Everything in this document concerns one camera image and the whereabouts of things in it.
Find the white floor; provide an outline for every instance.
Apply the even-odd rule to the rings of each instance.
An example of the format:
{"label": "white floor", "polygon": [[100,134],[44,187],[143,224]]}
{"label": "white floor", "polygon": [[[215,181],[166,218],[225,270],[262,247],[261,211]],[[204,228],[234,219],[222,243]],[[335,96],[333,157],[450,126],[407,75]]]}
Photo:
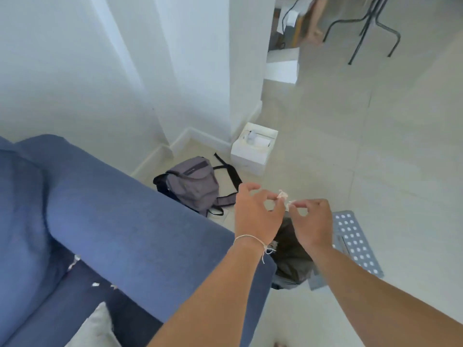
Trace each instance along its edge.
{"label": "white floor", "polygon": [[[348,66],[362,25],[337,25],[301,48],[296,86],[264,83],[258,123],[279,138],[263,177],[240,175],[353,210],[384,279],[463,322],[463,0],[390,0],[381,18],[402,33],[392,58],[395,38],[374,27]],[[159,172],[213,153],[192,141]],[[214,220],[233,230],[233,216]],[[276,340],[362,345],[331,292],[307,285],[270,292],[252,346]]]}

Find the gray backpack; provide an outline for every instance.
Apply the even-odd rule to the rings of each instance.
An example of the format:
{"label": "gray backpack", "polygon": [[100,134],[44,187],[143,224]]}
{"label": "gray backpack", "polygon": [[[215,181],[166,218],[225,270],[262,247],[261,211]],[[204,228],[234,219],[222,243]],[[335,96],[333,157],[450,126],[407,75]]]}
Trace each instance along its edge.
{"label": "gray backpack", "polygon": [[162,194],[180,202],[188,208],[207,216],[210,209],[216,209],[217,215],[223,215],[222,207],[236,202],[236,192],[228,196],[218,196],[218,182],[214,175],[216,169],[227,169],[236,190],[242,183],[234,166],[225,163],[216,153],[214,156],[222,163],[213,167],[204,157],[194,157],[177,164],[164,174],[153,179],[153,184]]}

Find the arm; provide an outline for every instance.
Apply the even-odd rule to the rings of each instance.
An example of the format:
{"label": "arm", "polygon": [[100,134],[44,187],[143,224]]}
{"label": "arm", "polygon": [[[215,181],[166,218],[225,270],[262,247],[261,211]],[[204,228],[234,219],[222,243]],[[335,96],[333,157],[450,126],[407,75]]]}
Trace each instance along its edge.
{"label": "arm", "polygon": [[[297,207],[307,208],[309,214],[301,216]],[[333,249],[327,200],[294,202],[290,214],[299,242],[367,347],[463,346],[463,325]]]}
{"label": "arm", "polygon": [[[268,212],[263,202],[276,194],[262,190],[251,196],[257,184],[241,184],[235,206],[235,236],[250,234],[269,244],[281,225],[285,207],[278,200]],[[263,245],[251,237],[238,239],[222,262],[194,294],[154,336],[148,347],[237,347],[245,320],[254,272]]]}

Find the right hand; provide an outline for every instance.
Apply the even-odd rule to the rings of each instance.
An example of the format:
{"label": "right hand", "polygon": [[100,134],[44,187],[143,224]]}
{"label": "right hand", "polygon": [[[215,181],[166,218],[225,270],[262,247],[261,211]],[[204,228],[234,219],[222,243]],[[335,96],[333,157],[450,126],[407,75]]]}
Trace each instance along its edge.
{"label": "right hand", "polygon": [[[307,208],[308,214],[300,215],[298,208]],[[327,200],[293,201],[289,206],[289,214],[296,237],[308,253],[318,248],[332,248],[333,216]]]}

